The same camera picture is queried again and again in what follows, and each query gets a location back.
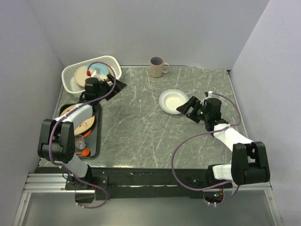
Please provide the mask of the white fluted deep plate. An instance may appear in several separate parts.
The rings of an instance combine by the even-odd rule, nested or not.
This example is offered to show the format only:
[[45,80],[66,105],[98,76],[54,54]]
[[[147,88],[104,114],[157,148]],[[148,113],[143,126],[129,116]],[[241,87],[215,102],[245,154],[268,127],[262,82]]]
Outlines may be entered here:
[[189,100],[188,96],[178,89],[165,90],[159,97],[159,105],[162,110],[172,115],[181,114],[177,107],[182,106]]

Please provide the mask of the large cream and blue plate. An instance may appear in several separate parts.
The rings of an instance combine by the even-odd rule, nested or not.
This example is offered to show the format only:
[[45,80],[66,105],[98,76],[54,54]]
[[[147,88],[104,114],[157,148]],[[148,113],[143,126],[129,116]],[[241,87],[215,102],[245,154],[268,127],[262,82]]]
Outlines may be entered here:
[[104,81],[107,78],[107,75],[110,73],[108,67],[101,63],[92,63],[81,66],[74,74],[75,82],[82,88],[84,88],[86,80],[90,77],[87,76],[88,68],[100,68],[101,69],[101,77],[97,78],[99,81]]

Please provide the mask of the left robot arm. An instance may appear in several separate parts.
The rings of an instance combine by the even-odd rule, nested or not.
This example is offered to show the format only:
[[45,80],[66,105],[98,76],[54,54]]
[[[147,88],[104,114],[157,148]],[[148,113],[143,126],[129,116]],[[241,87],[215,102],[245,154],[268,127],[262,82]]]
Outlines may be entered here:
[[110,100],[127,86],[111,74],[107,78],[112,85],[96,77],[86,79],[85,91],[79,102],[68,113],[55,119],[45,119],[41,125],[38,156],[77,178],[77,184],[83,189],[90,188],[94,178],[91,167],[75,154],[74,131],[100,110],[101,100]]

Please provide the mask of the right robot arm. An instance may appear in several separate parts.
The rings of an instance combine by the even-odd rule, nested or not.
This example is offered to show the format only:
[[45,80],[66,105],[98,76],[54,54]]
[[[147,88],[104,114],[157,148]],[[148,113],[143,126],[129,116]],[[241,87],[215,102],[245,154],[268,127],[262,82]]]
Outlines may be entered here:
[[207,133],[220,140],[232,152],[230,164],[210,165],[206,171],[206,182],[217,187],[222,181],[233,181],[236,185],[266,183],[270,181],[270,170],[266,147],[263,142],[254,142],[237,132],[222,118],[221,100],[208,97],[201,101],[191,97],[177,107],[177,111],[192,121],[205,123]]

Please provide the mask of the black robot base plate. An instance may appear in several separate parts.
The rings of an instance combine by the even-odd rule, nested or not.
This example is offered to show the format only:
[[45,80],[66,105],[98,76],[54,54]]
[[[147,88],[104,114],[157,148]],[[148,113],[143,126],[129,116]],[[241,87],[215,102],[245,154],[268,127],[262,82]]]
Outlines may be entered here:
[[201,199],[201,188],[218,185],[219,188],[230,189],[234,185],[221,185],[206,169],[176,169],[176,175],[185,185],[192,187],[188,190],[174,178],[170,169],[135,169],[135,168],[93,168],[91,183],[105,189],[103,192],[92,186],[87,186],[71,176],[67,177],[65,189],[68,191],[92,190],[91,196],[76,197],[81,203],[97,201],[106,197],[109,199],[125,198],[167,198],[189,197]]

